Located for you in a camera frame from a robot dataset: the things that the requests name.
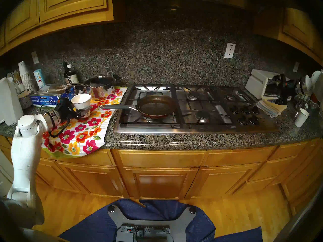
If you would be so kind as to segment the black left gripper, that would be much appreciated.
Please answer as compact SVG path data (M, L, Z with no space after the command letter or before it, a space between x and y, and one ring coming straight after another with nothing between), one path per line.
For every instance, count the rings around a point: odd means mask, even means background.
M81 119L90 116L92 107L79 108L76 111L73 108L74 105L68 98L60 98L54 110L60 119Z

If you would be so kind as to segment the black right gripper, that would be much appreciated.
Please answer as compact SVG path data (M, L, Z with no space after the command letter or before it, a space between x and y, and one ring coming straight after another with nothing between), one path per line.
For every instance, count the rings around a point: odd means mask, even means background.
M284 74L275 75L272 78L268 79L268 85L280 82L280 98L276 99L277 105L287 105L288 97L291 96L291 98L294 98L297 95L296 86L299 81L299 78L287 80L287 77Z

